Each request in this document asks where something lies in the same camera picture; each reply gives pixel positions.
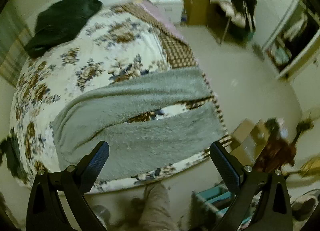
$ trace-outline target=beige floor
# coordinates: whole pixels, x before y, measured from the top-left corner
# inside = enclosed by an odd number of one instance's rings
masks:
[[[180,27],[179,30],[193,48],[210,79],[212,89],[218,94],[230,132],[245,118],[257,122],[260,118],[266,120],[276,116],[284,118],[289,138],[293,139],[301,111],[289,83],[276,81],[268,67],[251,49],[227,42],[220,47],[205,27]],[[172,216],[182,230],[188,230],[190,226],[192,191],[208,189],[219,180],[215,166],[207,160],[163,181],[169,189]],[[21,190],[21,204],[19,207],[15,205],[13,214],[26,211],[28,194],[28,190]],[[129,201],[133,197],[142,197],[142,194],[143,187],[140,187],[86,196],[86,199],[90,205],[101,204],[107,207],[111,211],[111,221],[116,222],[125,215]],[[70,209],[64,208],[71,224],[76,227]]]

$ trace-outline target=plaid curtain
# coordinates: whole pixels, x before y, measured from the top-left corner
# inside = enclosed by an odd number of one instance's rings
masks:
[[[0,13],[0,75],[13,86],[28,58],[23,46],[30,38],[30,30],[9,1]]]

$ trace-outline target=gray blanket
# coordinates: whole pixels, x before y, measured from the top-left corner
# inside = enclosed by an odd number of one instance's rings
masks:
[[[53,122],[60,168],[77,164],[100,140],[110,156],[98,179],[126,178],[186,159],[224,135],[207,103],[169,118],[124,123],[181,101],[208,97],[197,67],[174,69],[89,91],[70,102]]]

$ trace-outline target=floral bedsheet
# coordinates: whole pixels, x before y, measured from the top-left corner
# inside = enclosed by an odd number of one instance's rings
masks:
[[[73,41],[58,45],[42,57],[28,59],[13,97],[10,125],[20,147],[27,173],[21,180],[32,186],[39,169],[60,171],[51,122],[65,105],[79,95],[114,82],[171,69],[159,39],[159,29],[122,7],[104,7]],[[164,107],[129,119],[126,123],[158,120],[188,112],[205,102],[196,100]],[[201,151],[182,162],[122,180],[97,182],[91,193],[143,185],[168,177],[209,156]]]

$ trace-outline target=nightstand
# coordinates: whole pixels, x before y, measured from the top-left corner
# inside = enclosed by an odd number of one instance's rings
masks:
[[[149,0],[172,23],[181,22],[183,0]]]

